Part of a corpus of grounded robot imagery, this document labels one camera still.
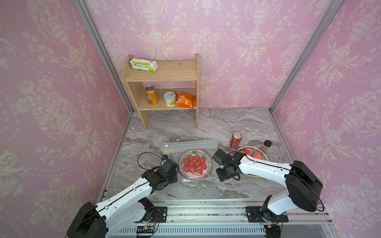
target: pink wallpaper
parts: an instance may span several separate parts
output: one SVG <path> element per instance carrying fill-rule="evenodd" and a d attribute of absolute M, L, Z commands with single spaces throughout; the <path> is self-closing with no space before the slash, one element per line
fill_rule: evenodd
<path fill-rule="evenodd" d="M 275 115 L 341 237 L 380 237 L 381 1 L 344 1 Z"/>
<path fill-rule="evenodd" d="M 329 2 L 86 0 L 117 70 L 128 54 L 176 60 L 198 53 L 203 108 L 269 107 Z"/>
<path fill-rule="evenodd" d="M 1 1 L 0 84 L 0 237 L 64 237 L 128 116 L 73 1 Z"/>

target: chip bag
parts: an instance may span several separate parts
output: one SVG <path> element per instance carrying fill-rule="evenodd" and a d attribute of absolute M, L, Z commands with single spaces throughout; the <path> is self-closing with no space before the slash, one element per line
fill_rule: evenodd
<path fill-rule="evenodd" d="M 176 105 L 178 105 L 179 107 L 186 107 L 190 109 L 194 108 L 194 105 L 196 102 L 196 96 L 192 96 L 186 93 L 179 93 L 179 92 L 175 92 L 175 93 L 178 98 Z"/>

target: white plastic container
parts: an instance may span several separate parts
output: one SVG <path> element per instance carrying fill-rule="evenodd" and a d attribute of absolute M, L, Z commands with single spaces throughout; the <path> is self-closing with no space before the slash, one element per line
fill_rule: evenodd
<path fill-rule="evenodd" d="M 186 152 L 191 149 L 216 150 L 217 147 L 218 147 L 217 139 L 163 143 L 164 153 Z"/>

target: shelf board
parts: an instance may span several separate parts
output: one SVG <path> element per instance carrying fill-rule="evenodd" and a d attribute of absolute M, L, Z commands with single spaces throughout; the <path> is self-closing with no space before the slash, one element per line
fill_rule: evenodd
<path fill-rule="evenodd" d="M 138 109 L 140 111 L 151 111 L 151 110 L 186 110 L 190 108 L 179 107 L 178 105 L 174 105 L 173 107 L 167 107 L 164 101 L 164 94 L 166 92 L 182 92 L 190 95 L 196 95 L 195 88 L 165 88 L 165 89 L 156 89 L 158 103 L 151 105 L 148 103 L 146 94 L 142 95 L 140 100 L 140 105 L 138 105 Z"/>
<path fill-rule="evenodd" d="M 196 60 L 157 61 L 155 72 L 131 68 L 127 82 L 197 81 L 196 66 Z"/>

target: red soda can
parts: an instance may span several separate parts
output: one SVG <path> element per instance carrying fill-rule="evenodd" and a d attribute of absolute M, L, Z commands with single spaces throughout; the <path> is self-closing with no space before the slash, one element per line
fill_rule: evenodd
<path fill-rule="evenodd" d="M 230 148 L 237 149 L 239 146 L 239 143 L 241 143 L 242 136 L 238 132 L 234 132 L 232 134 L 232 139 L 230 140 Z"/>

